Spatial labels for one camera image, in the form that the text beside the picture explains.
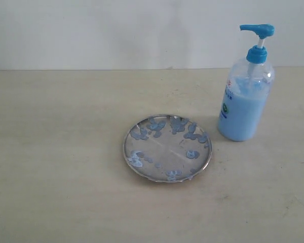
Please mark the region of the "blue soap pump bottle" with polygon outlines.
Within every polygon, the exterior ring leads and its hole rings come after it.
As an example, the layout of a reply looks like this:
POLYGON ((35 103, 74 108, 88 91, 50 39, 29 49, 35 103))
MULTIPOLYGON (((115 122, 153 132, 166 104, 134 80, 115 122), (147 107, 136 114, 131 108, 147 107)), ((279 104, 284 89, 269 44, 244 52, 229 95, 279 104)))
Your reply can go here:
POLYGON ((219 113, 218 130, 226 138, 242 142, 257 130, 263 109, 275 79, 275 71, 267 61, 264 40, 273 36, 270 24, 244 24, 241 31, 252 31, 258 43, 248 50, 230 69, 219 113))

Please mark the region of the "round steel plate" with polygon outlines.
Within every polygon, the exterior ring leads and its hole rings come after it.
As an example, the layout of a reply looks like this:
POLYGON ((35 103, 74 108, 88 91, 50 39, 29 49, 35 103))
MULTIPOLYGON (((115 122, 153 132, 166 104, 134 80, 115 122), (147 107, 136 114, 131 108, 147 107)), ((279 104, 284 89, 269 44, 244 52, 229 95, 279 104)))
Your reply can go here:
POLYGON ((139 176, 157 183, 179 183, 207 168, 212 143, 196 122, 157 114, 129 129, 123 141, 123 156, 139 176))

